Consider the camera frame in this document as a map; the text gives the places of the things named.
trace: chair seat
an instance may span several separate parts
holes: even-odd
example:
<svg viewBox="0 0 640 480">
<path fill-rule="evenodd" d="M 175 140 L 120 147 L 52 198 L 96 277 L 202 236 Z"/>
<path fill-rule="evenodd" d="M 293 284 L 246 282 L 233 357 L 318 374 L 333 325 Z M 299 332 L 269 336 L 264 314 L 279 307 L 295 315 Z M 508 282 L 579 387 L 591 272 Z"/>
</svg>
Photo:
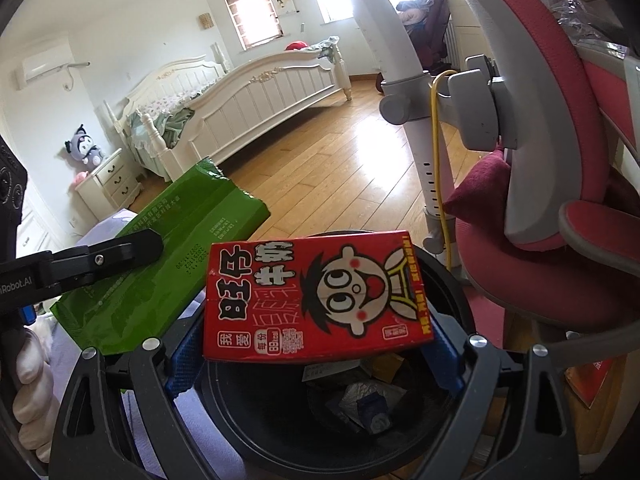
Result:
<svg viewBox="0 0 640 480">
<path fill-rule="evenodd" d="M 462 263 L 492 301 L 575 332 L 601 332 L 638 317 L 640 280 L 569 247 L 532 253 L 456 220 Z"/>
</svg>

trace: footboard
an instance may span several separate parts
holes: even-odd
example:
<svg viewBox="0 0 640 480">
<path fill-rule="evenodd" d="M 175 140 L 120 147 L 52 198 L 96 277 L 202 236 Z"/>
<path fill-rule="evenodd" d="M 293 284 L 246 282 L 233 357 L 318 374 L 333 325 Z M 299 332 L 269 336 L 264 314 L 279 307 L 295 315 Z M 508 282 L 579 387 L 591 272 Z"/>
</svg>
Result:
<svg viewBox="0 0 640 480">
<path fill-rule="evenodd" d="M 152 147 L 176 180 L 210 156 L 220 163 L 252 140 L 301 110 L 351 84 L 339 51 L 334 63 L 318 59 L 318 51 L 281 52 L 251 61 L 220 79 L 189 107 L 195 115 L 169 150 L 149 117 L 143 121 Z"/>
</svg>

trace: cartoon mouth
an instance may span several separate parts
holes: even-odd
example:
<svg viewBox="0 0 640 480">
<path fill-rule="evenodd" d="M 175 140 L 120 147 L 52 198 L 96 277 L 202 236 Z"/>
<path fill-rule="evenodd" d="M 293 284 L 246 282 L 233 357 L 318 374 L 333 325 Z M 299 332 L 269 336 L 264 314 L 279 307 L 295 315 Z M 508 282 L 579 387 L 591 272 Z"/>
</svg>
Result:
<svg viewBox="0 0 640 480">
<path fill-rule="evenodd" d="M 385 281 L 376 276 L 375 274 L 370 274 L 366 279 L 367 283 L 367 297 L 371 300 L 376 300 L 385 291 Z"/>
</svg>

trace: nightstand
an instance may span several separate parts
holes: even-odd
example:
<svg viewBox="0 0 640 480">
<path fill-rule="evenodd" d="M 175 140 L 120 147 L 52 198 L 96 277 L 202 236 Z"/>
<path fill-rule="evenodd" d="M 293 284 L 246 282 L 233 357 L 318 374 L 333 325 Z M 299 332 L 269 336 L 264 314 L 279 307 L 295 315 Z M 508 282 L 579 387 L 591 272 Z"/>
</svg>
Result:
<svg viewBox="0 0 640 480">
<path fill-rule="evenodd" d="M 108 156 L 76 191 L 99 221 L 129 206 L 142 190 L 122 149 Z"/>
</svg>

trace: red milk carton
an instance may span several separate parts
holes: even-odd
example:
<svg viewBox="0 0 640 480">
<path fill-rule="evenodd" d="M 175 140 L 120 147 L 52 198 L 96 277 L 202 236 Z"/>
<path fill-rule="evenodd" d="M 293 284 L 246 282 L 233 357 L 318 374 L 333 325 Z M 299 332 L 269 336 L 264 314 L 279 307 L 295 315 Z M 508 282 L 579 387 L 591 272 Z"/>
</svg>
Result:
<svg viewBox="0 0 640 480">
<path fill-rule="evenodd" d="M 406 231 L 213 244 L 204 357 L 339 361 L 433 339 Z"/>
</svg>

